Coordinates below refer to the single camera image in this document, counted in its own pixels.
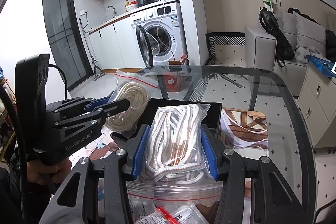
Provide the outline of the person left hand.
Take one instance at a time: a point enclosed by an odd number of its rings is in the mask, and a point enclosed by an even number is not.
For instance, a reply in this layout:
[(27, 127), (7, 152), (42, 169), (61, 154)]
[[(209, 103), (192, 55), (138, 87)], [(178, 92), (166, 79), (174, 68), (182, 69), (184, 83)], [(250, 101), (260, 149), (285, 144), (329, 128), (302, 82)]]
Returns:
[(37, 160), (29, 161), (27, 163), (27, 180), (32, 183), (44, 185), (46, 181), (42, 175), (51, 174), (52, 182), (59, 184), (68, 176), (71, 167), (72, 162), (68, 158), (52, 166), (46, 166)]

